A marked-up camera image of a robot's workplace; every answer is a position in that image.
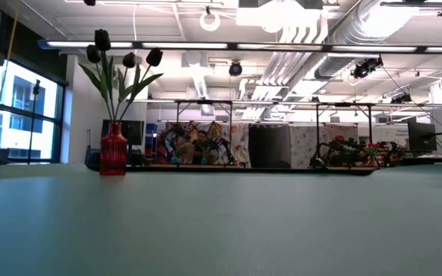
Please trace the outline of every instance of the table surface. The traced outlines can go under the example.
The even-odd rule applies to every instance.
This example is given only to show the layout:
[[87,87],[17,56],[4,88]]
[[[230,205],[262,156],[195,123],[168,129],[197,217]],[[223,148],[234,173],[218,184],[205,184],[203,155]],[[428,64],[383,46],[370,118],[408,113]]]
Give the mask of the table surface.
[[0,275],[442,275],[442,165],[102,178],[1,166]]

